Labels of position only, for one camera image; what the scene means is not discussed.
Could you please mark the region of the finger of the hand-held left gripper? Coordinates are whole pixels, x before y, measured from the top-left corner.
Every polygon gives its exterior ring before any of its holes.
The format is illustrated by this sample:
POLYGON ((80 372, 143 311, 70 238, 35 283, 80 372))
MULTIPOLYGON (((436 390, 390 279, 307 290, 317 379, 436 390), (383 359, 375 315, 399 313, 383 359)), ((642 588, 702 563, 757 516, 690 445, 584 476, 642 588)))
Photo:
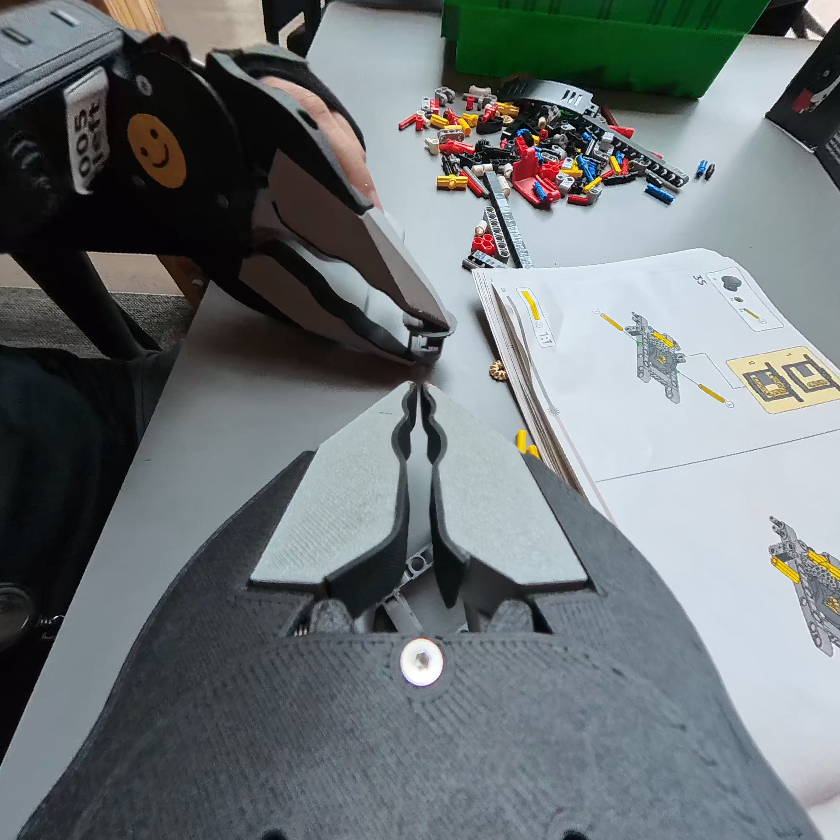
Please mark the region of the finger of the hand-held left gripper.
POLYGON ((316 154, 311 161, 315 173, 276 150, 269 196, 280 221, 319 252, 351 265, 432 331, 452 331, 455 320, 383 211, 353 187, 332 153, 316 154))
POLYGON ((366 353, 416 363, 422 344, 403 312, 338 259, 289 241, 269 241, 244 259, 239 279, 302 329, 366 353))

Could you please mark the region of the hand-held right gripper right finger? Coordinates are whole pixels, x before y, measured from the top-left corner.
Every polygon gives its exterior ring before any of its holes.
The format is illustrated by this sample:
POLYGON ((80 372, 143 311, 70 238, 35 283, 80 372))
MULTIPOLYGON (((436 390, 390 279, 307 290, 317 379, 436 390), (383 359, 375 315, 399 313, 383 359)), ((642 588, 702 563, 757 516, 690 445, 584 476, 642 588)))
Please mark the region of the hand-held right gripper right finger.
POLYGON ((423 386, 434 572, 446 606, 578 590, 587 573, 530 465, 542 464, 434 385, 423 386))

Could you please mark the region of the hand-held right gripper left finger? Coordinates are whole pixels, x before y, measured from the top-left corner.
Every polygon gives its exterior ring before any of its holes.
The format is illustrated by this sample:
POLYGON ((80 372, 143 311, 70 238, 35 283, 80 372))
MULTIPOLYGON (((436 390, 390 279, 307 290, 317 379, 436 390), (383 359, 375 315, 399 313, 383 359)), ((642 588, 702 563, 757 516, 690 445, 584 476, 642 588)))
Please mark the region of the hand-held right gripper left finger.
POLYGON ((417 387, 397 386, 309 455, 249 581, 341 601, 358 617, 402 579, 417 387))

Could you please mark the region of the dark grey round lego piece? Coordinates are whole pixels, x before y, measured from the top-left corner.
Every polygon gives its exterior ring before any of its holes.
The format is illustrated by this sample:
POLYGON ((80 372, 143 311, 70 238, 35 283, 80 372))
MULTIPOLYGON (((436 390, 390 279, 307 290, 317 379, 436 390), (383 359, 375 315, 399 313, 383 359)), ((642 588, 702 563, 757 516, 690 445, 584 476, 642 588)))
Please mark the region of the dark grey round lego piece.
POLYGON ((457 321, 453 320, 449 326, 439 329, 438 326, 407 313, 403 314, 402 320, 409 335, 409 356, 416 364, 435 364, 443 351, 445 340, 457 327, 457 321))

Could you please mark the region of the black lego beam with holes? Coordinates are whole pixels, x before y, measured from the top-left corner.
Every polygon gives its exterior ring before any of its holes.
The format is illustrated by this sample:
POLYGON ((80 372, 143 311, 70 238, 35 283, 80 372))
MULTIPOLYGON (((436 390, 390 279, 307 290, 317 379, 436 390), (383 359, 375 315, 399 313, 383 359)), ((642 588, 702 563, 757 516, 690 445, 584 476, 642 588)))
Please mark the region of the black lego beam with holes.
POLYGON ((507 264, 510 259, 510 249, 507 235, 503 228, 497 211, 491 205, 487 205, 484 211, 485 235, 491 235, 494 239, 496 258, 507 264))

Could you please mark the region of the lego instruction booklet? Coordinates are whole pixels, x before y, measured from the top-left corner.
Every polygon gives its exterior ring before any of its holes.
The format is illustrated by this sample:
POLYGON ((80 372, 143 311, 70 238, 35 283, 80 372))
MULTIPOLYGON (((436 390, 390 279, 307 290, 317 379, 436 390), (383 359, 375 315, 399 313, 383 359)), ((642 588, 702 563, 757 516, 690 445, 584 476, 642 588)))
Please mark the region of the lego instruction booklet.
POLYGON ((838 367, 707 249, 473 278, 542 459, 656 568, 838 838, 838 367))

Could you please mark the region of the pile of loose lego pieces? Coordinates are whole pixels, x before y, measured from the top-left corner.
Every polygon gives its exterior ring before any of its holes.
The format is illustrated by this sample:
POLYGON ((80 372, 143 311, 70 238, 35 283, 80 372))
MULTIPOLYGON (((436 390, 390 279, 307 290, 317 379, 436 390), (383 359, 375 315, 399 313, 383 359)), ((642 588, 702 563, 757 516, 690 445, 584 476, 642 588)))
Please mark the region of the pile of loose lego pieces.
POLYGON ((634 139, 634 129, 599 106, 596 118, 543 102, 501 101, 490 87, 471 86, 458 94, 438 87, 421 107, 401 120, 438 159, 443 193, 471 192, 489 198, 485 174, 495 172, 505 196, 510 191, 540 209, 566 201, 593 204, 602 189, 645 182, 645 192, 671 203, 690 180, 634 139))

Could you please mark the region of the black curved lego panel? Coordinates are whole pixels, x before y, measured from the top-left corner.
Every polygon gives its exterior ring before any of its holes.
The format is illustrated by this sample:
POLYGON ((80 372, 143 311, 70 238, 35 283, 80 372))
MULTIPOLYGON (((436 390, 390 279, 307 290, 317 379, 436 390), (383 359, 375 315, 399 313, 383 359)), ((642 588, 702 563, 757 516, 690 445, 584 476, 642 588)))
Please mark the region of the black curved lego panel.
POLYGON ((589 91, 556 80, 514 78, 499 88, 497 96, 503 102, 548 103, 589 118, 596 118, 600 113, 589 91))

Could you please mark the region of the race car lego box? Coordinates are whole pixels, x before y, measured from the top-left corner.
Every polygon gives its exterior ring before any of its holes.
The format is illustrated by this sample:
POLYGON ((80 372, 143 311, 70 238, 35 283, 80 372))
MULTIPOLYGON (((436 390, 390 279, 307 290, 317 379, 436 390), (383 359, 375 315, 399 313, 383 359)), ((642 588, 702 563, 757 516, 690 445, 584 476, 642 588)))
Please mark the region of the race car lego box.
POLYGON ((765 118, 811 152, 839 185, 839 22, 765 118))

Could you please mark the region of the person's left hand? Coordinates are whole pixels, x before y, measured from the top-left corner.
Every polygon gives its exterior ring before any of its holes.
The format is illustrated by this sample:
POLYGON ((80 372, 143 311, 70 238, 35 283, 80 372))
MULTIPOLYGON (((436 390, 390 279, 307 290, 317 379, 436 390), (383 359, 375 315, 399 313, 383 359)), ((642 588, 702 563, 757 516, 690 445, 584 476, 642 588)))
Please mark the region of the person's left hand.
POLYGON ((366 164, 366 152, 349 121, 330 107, 314 92, 277 77, 263 77, 269 87, 283 90, 292 96, 314 119, 319 130, 329 140, 333 152, 353 187, 382 209, 372 175, 366 164))

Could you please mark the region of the long dark grey studded beam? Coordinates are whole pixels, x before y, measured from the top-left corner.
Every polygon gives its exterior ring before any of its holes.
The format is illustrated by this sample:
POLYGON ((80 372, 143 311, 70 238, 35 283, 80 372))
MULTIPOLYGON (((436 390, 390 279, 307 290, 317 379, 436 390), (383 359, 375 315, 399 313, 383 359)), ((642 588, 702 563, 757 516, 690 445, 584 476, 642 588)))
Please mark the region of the long dark grey studded beam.
POLYGON ((501 186, 500 177, 495 172, 490 172, 485 174, 485 180, 490 190, 490 200, 499 217, 501 230, 515 266, 521 269, 533 268, 529 251, 501 186))

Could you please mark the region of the black metal leg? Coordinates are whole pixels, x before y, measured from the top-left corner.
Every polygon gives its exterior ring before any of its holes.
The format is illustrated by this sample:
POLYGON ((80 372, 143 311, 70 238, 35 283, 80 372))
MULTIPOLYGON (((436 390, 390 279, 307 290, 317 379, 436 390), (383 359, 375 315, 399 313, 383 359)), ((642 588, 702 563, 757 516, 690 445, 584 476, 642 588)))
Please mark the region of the black metal leg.
POLYGON ((112 299, 86 252, 48 248, 11 256, 103 355, 133 361, 161 350, 112 299))

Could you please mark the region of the black office chair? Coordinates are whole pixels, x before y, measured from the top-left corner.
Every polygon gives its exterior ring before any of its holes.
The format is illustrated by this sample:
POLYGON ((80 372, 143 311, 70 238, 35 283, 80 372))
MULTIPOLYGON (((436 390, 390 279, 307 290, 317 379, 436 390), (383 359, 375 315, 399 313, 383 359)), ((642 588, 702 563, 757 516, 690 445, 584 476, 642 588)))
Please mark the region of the black office chair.
POLYGON ((330 1, 261 1, 266 41, 280 45, 280 31, 292 24, 284 43, 291 52, 306 57, 330 1))

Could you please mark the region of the green plastic bin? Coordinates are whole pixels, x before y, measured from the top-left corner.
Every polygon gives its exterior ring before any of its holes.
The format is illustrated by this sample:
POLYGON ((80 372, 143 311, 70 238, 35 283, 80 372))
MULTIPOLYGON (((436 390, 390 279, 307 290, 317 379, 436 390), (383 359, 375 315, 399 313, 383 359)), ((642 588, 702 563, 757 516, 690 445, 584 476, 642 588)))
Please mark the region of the green plastic bin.
POLYGON ((445 1, 467 74, 702 97, 767 1, 445 1))

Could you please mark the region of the black badge reel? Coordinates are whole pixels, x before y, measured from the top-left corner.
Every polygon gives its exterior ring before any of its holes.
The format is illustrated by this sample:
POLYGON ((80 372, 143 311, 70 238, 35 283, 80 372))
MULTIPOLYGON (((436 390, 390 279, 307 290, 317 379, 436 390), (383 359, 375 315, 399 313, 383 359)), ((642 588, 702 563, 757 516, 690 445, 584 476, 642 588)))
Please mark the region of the black badge reel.
POLYGON ((40 610, 35 597, 23 586, 1 583, 1 653, 32 640, 55 639, 65 616, 40 610))

